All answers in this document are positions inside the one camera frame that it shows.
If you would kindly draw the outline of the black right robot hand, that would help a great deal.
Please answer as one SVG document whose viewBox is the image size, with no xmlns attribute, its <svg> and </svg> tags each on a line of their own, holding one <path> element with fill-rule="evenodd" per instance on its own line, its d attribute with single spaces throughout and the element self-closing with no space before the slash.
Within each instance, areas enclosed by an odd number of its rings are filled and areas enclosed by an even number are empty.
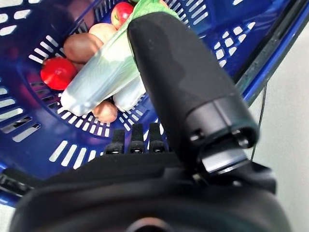
<svg viewBox="0 0 309 232">
<path fill-rule="evenodd" d="M 105 154 L 16 206 L 12 232 L 289 232 L 268 167 L 248 160 L 259 128 L 212 52 L 167 13 L 127 37 L 171 152 Z"/>
</svg>

